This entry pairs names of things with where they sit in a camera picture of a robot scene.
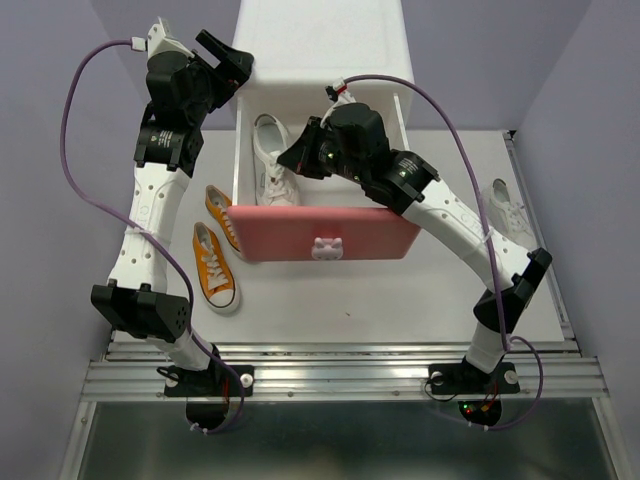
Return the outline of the dark pink drawer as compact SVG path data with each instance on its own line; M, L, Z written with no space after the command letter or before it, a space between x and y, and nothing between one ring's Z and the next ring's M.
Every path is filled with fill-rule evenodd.
M230 217L247 260L401 259L417 238L417 226L375 204L359 186L338 176L298 178L298 206L258 204L252 142L255 119L271 114L298 137L307 120L322 116L328 107L322 93L253 92L237 101Z

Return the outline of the orange sneaker front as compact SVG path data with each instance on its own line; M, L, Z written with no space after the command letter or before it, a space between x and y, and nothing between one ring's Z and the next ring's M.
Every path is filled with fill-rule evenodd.
M240 305L241 292L217 236L204 223L197 222L192 246L200 289L207 305L220 315L231 315Z

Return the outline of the orange sneaker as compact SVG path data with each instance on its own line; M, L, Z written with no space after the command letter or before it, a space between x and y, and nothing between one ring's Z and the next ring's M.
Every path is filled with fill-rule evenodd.
M205 189L205 207L213 219L222 229L223 235L234 253L242 258L236 232L228 215L231 199L214 185L208 185Z
M220 315L231 315L240 305L241 292L217 236L204 223L197 222L192 246L200 289L207 305Z

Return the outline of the white sneaker one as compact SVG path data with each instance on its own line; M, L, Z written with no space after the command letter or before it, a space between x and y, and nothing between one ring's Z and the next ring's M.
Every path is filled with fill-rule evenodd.
M300 205L294 174L277 162L278 157L290 147L286 126L271 114L259 115L254 121L252 144L258 204L285 207Z
M494 179L482 191L487 217L504 237L529 251L537 247L524 206L513 200L506 182Z

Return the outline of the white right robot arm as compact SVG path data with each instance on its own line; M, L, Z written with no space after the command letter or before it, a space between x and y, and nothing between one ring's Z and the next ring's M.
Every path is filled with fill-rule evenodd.
M486 290L473 308L477 326L465 357L435 366L428 383L435 395L500 391L508 338L551 255L490 230L434 167L413 152L391 148L382 117L363 103L338 106L326 119L310 118L277 162L306 178L338 175L358 184L366 197L430 233L482 280Z

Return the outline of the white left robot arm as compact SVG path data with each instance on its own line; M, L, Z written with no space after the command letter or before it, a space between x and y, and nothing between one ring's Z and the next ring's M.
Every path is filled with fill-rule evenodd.
M201 127L250 78L254 58L202 30L196 37L219 63L211 66L168 31L163 20L145 40L150 95L134 152L134 193L121 253L104 285L91 292L92 305L118 331L163 351L163 370L186 396L228 392L244 397L237 370L191 325L193 297L168 293L167 268L176 216L204 144Z

